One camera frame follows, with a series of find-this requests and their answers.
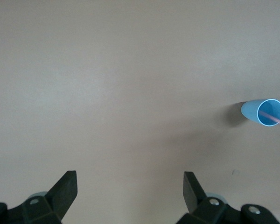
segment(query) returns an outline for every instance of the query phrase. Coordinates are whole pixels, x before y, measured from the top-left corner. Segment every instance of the plastic cup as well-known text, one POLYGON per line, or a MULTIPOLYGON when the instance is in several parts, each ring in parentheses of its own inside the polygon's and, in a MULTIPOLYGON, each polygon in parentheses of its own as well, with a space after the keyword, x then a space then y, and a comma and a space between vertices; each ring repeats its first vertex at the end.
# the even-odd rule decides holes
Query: plastic cup
POLYGON ((251 100, 244 103, 241 109, 246 118, 264 126, 274 126, 279 123, 261 115, 259 113, 261 111, 280 120, 280 101, 276 99, 251 100))

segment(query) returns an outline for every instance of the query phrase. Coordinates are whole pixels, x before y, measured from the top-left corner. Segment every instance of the small dark speck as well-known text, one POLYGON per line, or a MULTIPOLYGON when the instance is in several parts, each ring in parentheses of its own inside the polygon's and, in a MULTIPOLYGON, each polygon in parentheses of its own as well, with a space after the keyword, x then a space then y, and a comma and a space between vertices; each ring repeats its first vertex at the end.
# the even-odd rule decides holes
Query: small dark speck
POLYGON ((234 169, 231 175, 235 175, 235 176, 239 175, 239 170, 234 169))

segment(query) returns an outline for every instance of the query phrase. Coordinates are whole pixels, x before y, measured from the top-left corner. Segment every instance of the cup rim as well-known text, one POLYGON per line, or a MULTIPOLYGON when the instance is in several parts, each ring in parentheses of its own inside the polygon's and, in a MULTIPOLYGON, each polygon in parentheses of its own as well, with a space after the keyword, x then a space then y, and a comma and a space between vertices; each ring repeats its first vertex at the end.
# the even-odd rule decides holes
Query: cup rim
POLYGON ((276 102, 278 102, 278 103, 280 104, 280 101, 277 100, 277 99, 266 99, 266 100, 264 100, 264 101, 258 106, 258 108, 257 108, 257 120, 258 120, 262 125, 267 126, 267 127, 272 127, 272 126, 275 126, 275 125, 279 124, 279 122, 276 122, 276 124, 273 124, 273 125, 266 125, 266 124, 262 123, 262 122, 260 121, 260 119, 259 119, 259 109, 260 109, 261 105, 263 105, 265 102, 271 101, 271 100, 272 100, 272 101, 276 101, 276 102))

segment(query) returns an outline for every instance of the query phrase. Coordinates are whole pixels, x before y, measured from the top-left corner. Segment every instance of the straw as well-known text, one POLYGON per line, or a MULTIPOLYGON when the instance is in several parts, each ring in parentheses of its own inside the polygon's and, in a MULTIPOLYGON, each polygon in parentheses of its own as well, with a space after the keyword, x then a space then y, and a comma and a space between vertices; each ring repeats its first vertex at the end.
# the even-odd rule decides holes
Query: straw
POLYGON ((265 116, 266 118, 269 118, 270 120, 275 121, 275 122, 277 122, 277 123, 280 124, 280 120, 279 120, 278 118, 273 117, 272 115, 269 115, 269 114, 267 114, 267 113, 265 113, 265 112, 263 112, 263 111, 259 111, 259 114, 260 114, 260 115, 263 115, 263 116, 265 116))

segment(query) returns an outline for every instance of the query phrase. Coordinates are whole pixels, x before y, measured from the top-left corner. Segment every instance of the screw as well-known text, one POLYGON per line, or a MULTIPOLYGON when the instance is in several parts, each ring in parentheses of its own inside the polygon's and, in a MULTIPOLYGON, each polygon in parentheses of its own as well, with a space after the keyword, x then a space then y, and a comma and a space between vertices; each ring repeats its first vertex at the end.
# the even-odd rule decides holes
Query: screw
POLYGON ((36 204, 36 203, 38 203, 38 202, 39 202, 38 199, 33 199, 33 200, 30 201, 30 204, 36 204))
POLYGON ((250 206, 249 207, 249 211, 256 214, 256 215, 259 215, 260 214, 260 210, 254 206, 250 206))
POLYGON ((220 204, 219 201, 217 199, 215 199, 215 198, 210 199, 210 203, 212 205, 219 205, 220 204))

